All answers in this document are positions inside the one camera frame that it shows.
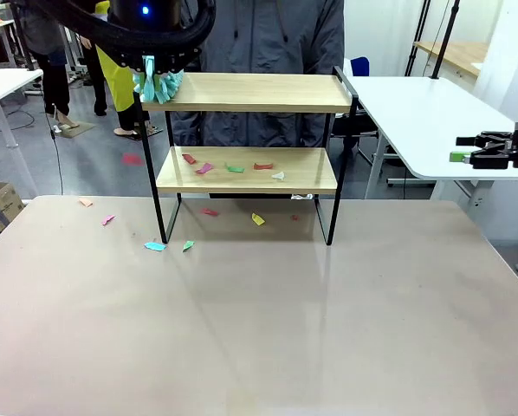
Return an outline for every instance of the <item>gray jacket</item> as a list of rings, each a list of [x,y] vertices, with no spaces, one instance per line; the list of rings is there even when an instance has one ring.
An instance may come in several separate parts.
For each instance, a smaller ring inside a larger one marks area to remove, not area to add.
[[[184,24],[197,6],[184,1]],[[217,20],[186,70],[331,74],[344,61],[344,0],[217,0]],[[319,146],[323,114],[174,113],[181,146]]]
[[[59,23],[40,10],[37,1],[14,0],[14,3],[19,9],[20,24],[28,49],[40,55],[64,50]]]

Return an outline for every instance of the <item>floor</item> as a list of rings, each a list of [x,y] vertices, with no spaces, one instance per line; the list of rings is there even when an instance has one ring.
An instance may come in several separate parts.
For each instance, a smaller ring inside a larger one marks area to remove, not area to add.
[[[40,194],[60,194],[61,182],[57,168],[57,158],[53,141],[49,135],[49,127],[43,112],[43,101],[40,96],[30,96],[25,103],[22,97],[10,96],[2,102],[5,113],[18,108],[31,114],[35,121],[32,125],[14,132],[20,144],[29,170],[34,177]],[[94,91],[91,87],[83,87],[78,81],[71,86],[71,118],[94,123],[95,127],[74,139],[57,137],[56,144],[61,161],[62,179],[65,194],[74,195],[117,195],[148,196],[151,195],[146,168],[144,166],[127,166],[122,162],[124,153],[137,153],[144,158],[141,143],[116,137],[113,129],[118,126],[116,113],[107,111],[107,116],[97,117],[94,114]],[[27,114],[17,112],[9,116],[11,127],[27,124]],[[155,126],[165,128],[162,113],[152,114]],[[153,164],[156,174],[165,160],[168,151],[166,132],[150,138]],[[365,154],[375,150],[374,140],[362,140],[361,148]],[[336,172],[340,169],[342,155],[340,139],[333,139],[329,157]],[[343,198],[363,198],[369,178],[370,166],[357,155],[356,149],[350,158]],[[405,169],[385,165],[382,178],[377,187],[376,198],[403,198],[402,186],[390,188],[386,186],[386,178],[403,178]],[[10,152],[4,145],[0,134],[0,181],[12,183],[21,196],[28,193],[23,179],[16,171]],[[431,195],[431,188],[407,187],[406,198],[425,199]]]

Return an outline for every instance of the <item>white paper scrap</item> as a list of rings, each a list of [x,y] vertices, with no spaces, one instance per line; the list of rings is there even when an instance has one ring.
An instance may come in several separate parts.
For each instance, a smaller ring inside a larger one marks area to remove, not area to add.
[[[280,173],[277,173],[276,175],[273,175],[273,179],[284,180],[284,178],[285,178],[284,172],[280,172]]]

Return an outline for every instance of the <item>blue chair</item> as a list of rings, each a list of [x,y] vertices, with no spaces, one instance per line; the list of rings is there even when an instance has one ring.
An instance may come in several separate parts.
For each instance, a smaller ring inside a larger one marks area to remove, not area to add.
[[[353,76],[369,76],[371,73],[371,64],[369,60],[361,56],[360,58],[352,59]]]

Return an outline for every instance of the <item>person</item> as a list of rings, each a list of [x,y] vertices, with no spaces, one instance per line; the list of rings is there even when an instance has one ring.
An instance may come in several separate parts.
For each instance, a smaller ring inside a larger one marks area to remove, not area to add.
[[[80,36],[80,43],[82,45],[82,54],[84,55],[87,72],[94,86],[94,112],[95,115],[103,117],[107,115],[107,98],[105,96],[105,76],[101,69],[100,58],[97,56],[97,48],[89,39],[83,36]]]
[[[54,115],[60,124],[78,127],[68,117],[67,56],[59,23],[40,10],[34,0],[15,0],[15,3],[30,54],[43,71],[45,112]]]
[[[344,0],[224,0],[186,71],[332,74],[344,61]],[[183,25],[195,0],[185,0]],[[319,146],[323,114],[172,113],[181,146]]]
[[[107,19],[107,12],[110,6],[107,0],[75,0],[75,3],[87,13]],[[83,36],[80,36],[80,39],[82,44],[93,44],[91,39],[88,40]],[[113,133],[128,139],[141,140],[139,133],[141,127],[137,126],[137,114],[133,98],[134,83],[132,71],[130,68],[122,68],[117,65],[99,45],[95,45],[95,48],[99,57],[102,74],[107,80],[111,95],[113,96],[113,104],[119,117],[120,127],[116,127]],[[151,126],[148,112],[144,112],[144,119],[148,135],[156,133],[157,128]]]

